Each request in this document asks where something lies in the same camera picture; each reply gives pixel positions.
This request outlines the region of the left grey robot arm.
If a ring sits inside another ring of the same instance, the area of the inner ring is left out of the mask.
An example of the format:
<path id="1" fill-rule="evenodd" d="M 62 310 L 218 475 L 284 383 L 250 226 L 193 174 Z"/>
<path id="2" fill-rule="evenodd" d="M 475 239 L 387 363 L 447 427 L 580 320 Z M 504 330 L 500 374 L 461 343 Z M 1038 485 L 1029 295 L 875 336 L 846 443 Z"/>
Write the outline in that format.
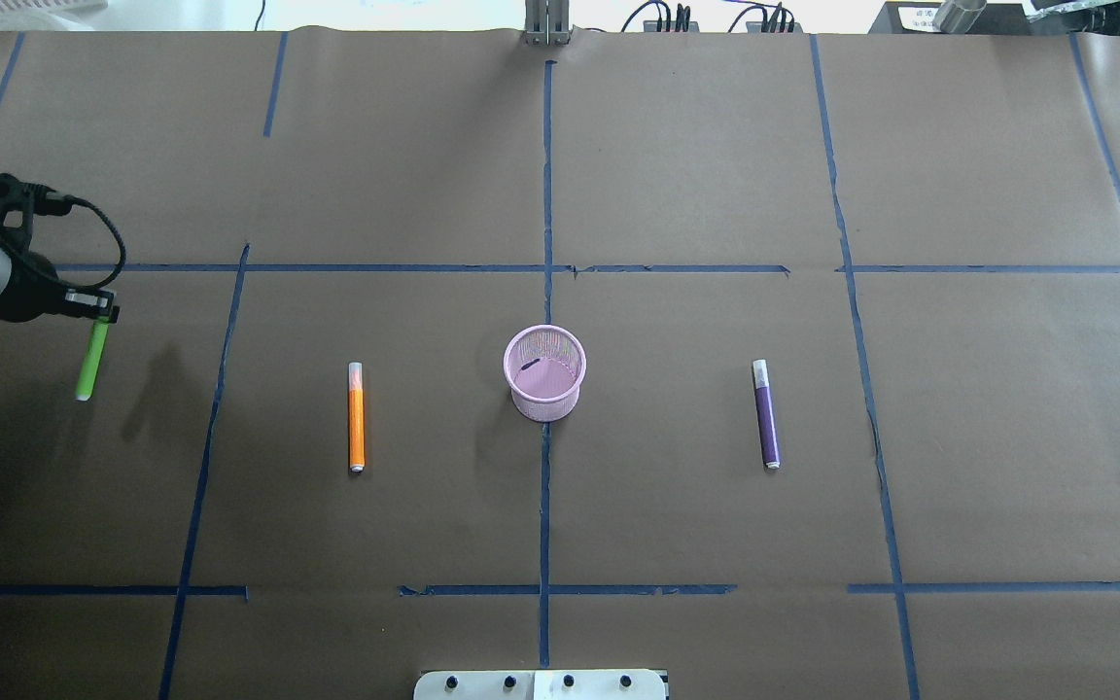
<path id="1" fill-rule="evenodd" d="M 108 321 L 120 319 L 116 293 L 99 288 L 80 291 L 80 284 L 57 276 L 49 259 L 31 251 L 10 251 L 0 243 L 0 320 L 26 323 L 43 315 Z"/>

